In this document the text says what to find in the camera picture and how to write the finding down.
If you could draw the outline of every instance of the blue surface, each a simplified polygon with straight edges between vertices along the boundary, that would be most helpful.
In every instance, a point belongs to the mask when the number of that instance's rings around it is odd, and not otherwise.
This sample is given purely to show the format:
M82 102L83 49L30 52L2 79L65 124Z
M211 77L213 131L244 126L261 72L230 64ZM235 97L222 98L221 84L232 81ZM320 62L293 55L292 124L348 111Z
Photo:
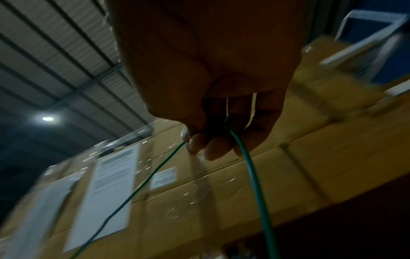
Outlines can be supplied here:
M362 0L355 9L410 14L410 0ZM356 43L381 30L387 23L350 19L341 40ZM410 33L407 33L397 50L386 61L382 70L373 79L385 84L410 73Z

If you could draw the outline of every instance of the ceiling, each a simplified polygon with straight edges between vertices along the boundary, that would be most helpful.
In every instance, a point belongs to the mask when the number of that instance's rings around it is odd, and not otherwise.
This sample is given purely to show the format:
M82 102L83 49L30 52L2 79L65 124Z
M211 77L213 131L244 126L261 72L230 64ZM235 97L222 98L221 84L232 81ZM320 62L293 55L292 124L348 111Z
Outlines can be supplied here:
M311 1L308 41L352 2ZM48 166L152 121L101 3L0 0L0 222Z

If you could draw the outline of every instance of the human hand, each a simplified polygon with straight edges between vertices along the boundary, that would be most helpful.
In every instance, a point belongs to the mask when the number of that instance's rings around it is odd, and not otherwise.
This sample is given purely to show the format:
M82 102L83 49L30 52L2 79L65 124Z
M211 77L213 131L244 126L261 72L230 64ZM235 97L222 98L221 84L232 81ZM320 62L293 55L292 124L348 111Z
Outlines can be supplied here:
M269 135L305 40L306 1L109 1L124 63L148 110L178 120L188 150L217 159ZM257 94L252 123L252 94Z

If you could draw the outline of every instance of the cord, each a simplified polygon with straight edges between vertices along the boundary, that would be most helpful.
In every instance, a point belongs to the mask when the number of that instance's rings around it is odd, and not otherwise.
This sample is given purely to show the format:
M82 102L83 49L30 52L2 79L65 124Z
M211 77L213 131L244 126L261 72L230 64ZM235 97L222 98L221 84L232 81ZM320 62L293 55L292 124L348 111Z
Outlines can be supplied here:
M245 159L246 167L248 169L249 173L249 178L251 179L252 183L252 188L256 197L256 203L258 205L259 209L259 214L261 216L261 221L262 221L262 228L265 233L265 239L266 239L266 245L268 248L268 254L270 259L279 259L279 251L278 251L278 246L276 243L276 237L273 233L273 227L270 222L270 216L268 209L266 207L264 195L262 193L261 185L259 184L258 180L258 175L256 174L255 167L253 165L251 156L249 155L248 150L246 149L245 144L243 141L240 139L240 137L231 129L227 127L223 127L224 130L227 130L232 137L235 139L235 141L238 143L240 150L242 151L243 158ZM70 258L70 259L75 259L77 258L94 240L94 238L104 229L108 221L115 216L154 176L156 172L158 172L161 167L166 164L178 150L184 145L185 143L182 142L179 144L179 146L157 167L155 170L147 177L147 179L144 180L136 189L135 191L123 202L118 209L116 209L110 216L107 217L107 219L104 221L104 223L100 226L100 228L97 230L97 232L87 241L85 242L80 249L77 250L77 252Z
M84 252L84 250L91 244L91 242L94 240L94 238L96 238L96 236L98 236L98 234L101 233L101 231L104 229L104 227L106 226L106 224L108 223L108 221L110 221L110 219L112 217L115 216L115 214L117 214L150 180L151 178L154 176L154 174L156 172L158 172L159 169L161 169L161 167L163 165L165 165L174 155L176 152L178 152L178 150L185 144L185 142L182 142L181 144L179 144L179 146L157 167L155 168L155 170L147 177L147 179L144 180L144 182L142 182L136 189L135 191L125 200L125 202L123 202L118 209L116 209L113 213L111 213L110 216L108 216L105 220L104 223L100 226L100 228L97 230L97 232L89 239L87 240L87 242L85 242L80 249L78 249L75 254L73 254L72 257L70 257L70 259L75 259L77 258L82 252Z

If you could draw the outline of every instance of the green wire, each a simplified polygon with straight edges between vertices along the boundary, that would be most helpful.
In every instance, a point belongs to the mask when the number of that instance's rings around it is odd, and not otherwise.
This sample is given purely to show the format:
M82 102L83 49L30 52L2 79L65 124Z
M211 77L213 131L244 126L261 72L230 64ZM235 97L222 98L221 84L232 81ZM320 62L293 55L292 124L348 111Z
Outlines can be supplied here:
M70 259L75 259L77 258L82 252L84 252L84 250L91 244L91 242L94 240L94 238L96 238L96 236L98 234L100 234L100 232L104 229L104 227L106 226L106 224L108 223L108 221L110 221L110 219L112 217L115 216L115 214L117 214L150 180L151 178L154 176L154 174L156 172L158 172L159 169L161 169L161 167L166 164L174 155L176 152L178 152L178 150L184 145L185 143L182 142L181 144L179 144L179 146L157 167L155 168L155 170L147 177L147 179L145 179L144 182L142 182L136 189L135 191L125 200L125 202L123 202L118 209L116 209L113 213L111 213L110 216L108 216L104 223L100 226L100 228L97 230L97 232L87 241L85 242L80 249L78 249L76 251L75 254L73 254L72 257L70 257Z
M242 140L239 138L239 136L233 130L231 130L227 127L223 127L223 129L229 131L229 133L233 136L233 138L238 143L240 150L242 151L243 158L245 159L246 167L247 167L248 172L249 172L249 178L251 179L252 188L253 188L254 194L256 196L256 203L257 203L258 208L259 208L259 214L261 215L262 227L263 227L264 233L265 233L265 239L266 239L266 244L267 244L267 248L268 248L269 258L270 259L278 259L279 258L279 251L278 251L278 246L276 244L276 238L275 238L275 235L273 233L273 228L272 228L272 224L270 222L269 212L268 212L268 209L266 207L264 195L262 193L261 185L259 184L258 175L256 174L256 170L255 170L255 167L253 165L252 158L249 155L249 152L246 149L245 144L242 142ZM158 172L158 170L161 169L161 167L164 164L166 164L175 155L175 153L178 152L178 150L184 144L185 144L184 142L179 144L179 146L148 176L148 178L145 179L145 181L142 182L135 189L135 191L125 200L125 202L123 202L118 207L118 209L116 209L110 216L107 217L107 219L105 219L104 223L100 226L100 228L97 230L97 232L87 242L85 242L80 247L80 249L78 249L76 251L76 253L70 259L77 258L91 244L91 242L94 240L94 238L96 238L96 236L98 234L100 234L100 232L104 229L104 227L106 226L108 221L112 217L114 217L115 214L117 214L151 180L151 178L154 176L154 174L156 172Z

